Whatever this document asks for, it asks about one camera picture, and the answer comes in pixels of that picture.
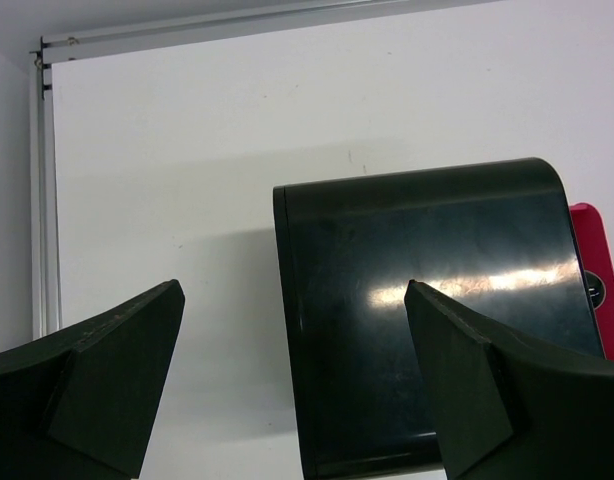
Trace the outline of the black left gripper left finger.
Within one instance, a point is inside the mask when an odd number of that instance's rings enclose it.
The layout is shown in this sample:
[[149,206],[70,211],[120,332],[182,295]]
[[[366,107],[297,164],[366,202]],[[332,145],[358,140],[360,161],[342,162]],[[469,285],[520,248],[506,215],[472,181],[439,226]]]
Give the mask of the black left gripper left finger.
[[0,479],[136,479],[185,296],[163,282],[0,353]]

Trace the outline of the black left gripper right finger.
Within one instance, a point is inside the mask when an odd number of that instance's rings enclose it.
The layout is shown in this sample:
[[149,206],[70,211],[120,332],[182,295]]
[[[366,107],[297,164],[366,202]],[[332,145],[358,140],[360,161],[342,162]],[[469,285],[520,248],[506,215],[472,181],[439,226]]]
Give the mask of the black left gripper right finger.
[[450,479],[614,479],[614,361],[411,281],[405,306]]

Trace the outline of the black drawer cabinet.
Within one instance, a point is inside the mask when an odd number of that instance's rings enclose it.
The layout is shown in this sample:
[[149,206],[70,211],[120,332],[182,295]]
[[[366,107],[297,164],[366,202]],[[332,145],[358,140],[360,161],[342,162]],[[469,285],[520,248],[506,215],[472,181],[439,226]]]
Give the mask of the black drawer cabinet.
[[479,317],[605,354],[568,200],[540,158],[302,184],[272,193],[302,474],[441,464],[448,329]]

